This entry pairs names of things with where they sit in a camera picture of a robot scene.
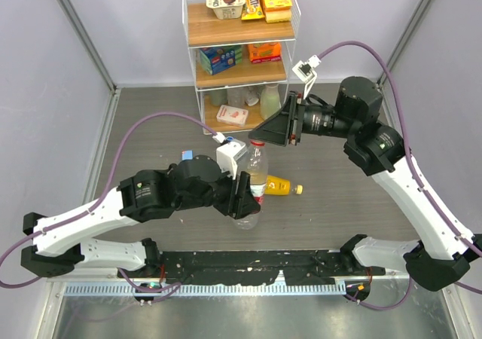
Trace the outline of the yellow juice bottle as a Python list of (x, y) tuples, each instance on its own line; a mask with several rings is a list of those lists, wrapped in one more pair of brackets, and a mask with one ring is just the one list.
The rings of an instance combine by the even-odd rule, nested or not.
[(265, 188), (266, 195), (288, 196), (291, 194), (302, 195), (304, 191), (303, 185), (294, 184), (287, 179), (276, 176), (267, 176), (267, 185)]

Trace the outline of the clear red-label water bottle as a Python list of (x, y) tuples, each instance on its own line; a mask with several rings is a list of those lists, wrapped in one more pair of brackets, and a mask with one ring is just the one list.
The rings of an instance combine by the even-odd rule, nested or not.
[[(256, 147), (250, 143), (247, 155), (242, 159), (239, 168), (250, 175), (251, 193), (262, 207), (268, 176), (268, 156), (265, 146)], [(250, 230), (257, 225), (260, 216), (261, 209), (254, 215), (234, 220), (233, 224), (239, 229)]]

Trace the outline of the red bottle cap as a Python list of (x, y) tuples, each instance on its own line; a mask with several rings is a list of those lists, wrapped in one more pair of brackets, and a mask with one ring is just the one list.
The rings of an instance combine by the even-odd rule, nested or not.
[(251, 139), (251, 140), (250, 140), (250, 143), (251, 143), (253, 146), (256, 146), (256, 147), (264, 147), (264, 146), (265, 146), (265, 143), (264, 143), (264, 142), (258, 141), (258, 140), (254, 140), (254, 139)]

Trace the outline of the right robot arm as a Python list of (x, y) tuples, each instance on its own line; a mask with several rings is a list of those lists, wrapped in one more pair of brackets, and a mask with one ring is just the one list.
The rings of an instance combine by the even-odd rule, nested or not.
[(333, 105), (313, 94), (303, 98), (291, 92), (249, 138), (281, 146), (296, 145), (302, 134), (344, 139), (349, 160), (389, 194), (419, 238), (401, 242), (357, 234), (340, 248), (341, 268), (350, 275), (366, 267), (406, 272), (424, 289), (436, 292), (468, 272), (481, 250), (481, 236), (430, 192), (415, 158), (404, 150), (402, 136), (380, 121), (382, 102), (375, 83), (356, 76), (342, 80)]

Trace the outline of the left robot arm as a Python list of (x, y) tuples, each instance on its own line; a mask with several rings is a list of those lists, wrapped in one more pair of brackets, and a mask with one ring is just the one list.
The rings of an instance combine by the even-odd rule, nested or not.
[(78, 267), (121, 268), (153, 277), (162, 265), (150, 238), (134, 243), (99, 240), (100, 234), (169, 218), (174, 212), (212, 206), (233, 219), (261, 208), (249, 187), (250, 176), (235, 176), (210, 157), (197, 155), (168, 169), (146, 169), (124, 179), (105, 196), (61, 215), (31, 212), (23, 218), (33, 244), (21, 252), (21, 266), (44, 278), (62, 276)]

